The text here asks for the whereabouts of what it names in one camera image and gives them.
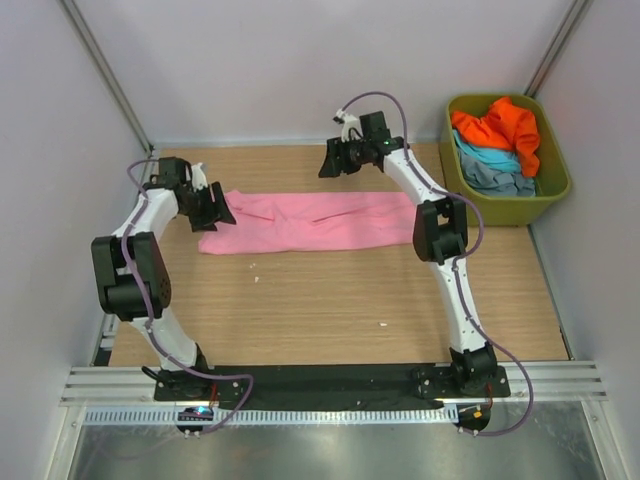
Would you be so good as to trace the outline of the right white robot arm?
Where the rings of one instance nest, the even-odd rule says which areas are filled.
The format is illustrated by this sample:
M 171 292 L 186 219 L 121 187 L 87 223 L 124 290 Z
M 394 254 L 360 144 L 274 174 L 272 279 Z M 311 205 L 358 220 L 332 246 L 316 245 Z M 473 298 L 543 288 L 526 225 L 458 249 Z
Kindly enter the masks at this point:
M 401 137 L 391 135 L 381 111 L 334 116 L 341 134 L 327 141 L 321 178 L 358 172 L 372 164 L 390 177 L 415 205 L 412 243 L 436 278 L 449 327 L 450 381 L 464 396 L 485 396 L 498 362 L 480 326 L 467 276 L 468 224 L 462 198 L 444 190 L 417 161 Z

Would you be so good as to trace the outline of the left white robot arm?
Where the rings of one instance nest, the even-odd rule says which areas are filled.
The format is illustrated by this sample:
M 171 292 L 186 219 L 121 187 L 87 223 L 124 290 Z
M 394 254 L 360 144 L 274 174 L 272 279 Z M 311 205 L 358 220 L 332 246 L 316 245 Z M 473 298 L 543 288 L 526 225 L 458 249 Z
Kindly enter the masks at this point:
M 215 381 L 197 342 L 181 327 L 171 308 L 172 285 L 159 240 L 177 216 L 194 233 L 235 224 L 219 183 L 208 181 L 205 167 L 179 157 L 156 160 L 157 169 L 135 184 L 137 202 L 112 234 L 95 238 L 91 255 L 103 311 L 130 324 L 160 361 L 144 368 L 154 380 L 157 400 L 201 400 Z

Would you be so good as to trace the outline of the pink t shirt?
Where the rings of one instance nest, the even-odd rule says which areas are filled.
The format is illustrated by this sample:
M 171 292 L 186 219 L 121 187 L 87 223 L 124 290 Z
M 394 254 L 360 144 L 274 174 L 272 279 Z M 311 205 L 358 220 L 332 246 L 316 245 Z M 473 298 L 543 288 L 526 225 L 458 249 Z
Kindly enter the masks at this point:
M 226 200 L 236 223 L 204 234 L 201 254 L 364 250 L 412 241 L 415 206 L 400 192 L 234 190 Z

